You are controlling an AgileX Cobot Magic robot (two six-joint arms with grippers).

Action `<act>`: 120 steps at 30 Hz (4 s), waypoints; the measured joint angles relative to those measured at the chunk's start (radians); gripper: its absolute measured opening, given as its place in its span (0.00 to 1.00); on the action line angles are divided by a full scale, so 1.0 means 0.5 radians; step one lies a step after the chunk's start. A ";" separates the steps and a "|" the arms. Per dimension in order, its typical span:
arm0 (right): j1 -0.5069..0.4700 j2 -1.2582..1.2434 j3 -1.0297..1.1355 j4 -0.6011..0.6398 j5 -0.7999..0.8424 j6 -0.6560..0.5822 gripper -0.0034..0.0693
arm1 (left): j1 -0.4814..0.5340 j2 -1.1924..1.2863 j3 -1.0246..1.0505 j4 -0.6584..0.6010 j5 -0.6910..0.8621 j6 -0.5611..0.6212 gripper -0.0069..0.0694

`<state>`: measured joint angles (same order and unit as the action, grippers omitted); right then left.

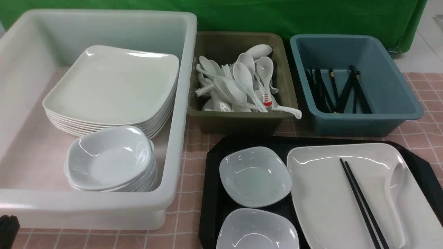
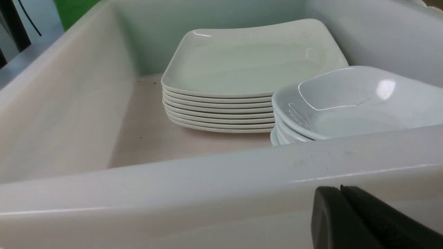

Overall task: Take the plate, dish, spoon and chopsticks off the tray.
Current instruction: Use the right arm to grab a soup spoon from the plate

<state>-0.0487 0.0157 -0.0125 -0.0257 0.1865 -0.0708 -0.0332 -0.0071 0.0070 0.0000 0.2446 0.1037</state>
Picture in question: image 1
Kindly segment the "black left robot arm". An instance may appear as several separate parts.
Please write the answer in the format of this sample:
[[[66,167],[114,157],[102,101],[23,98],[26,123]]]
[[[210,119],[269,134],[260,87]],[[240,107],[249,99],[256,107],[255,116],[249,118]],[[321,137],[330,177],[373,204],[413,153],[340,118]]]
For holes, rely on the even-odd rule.
[[[0,248],[11,249],[20,229],[17,216],[3,215],[0,218]]]

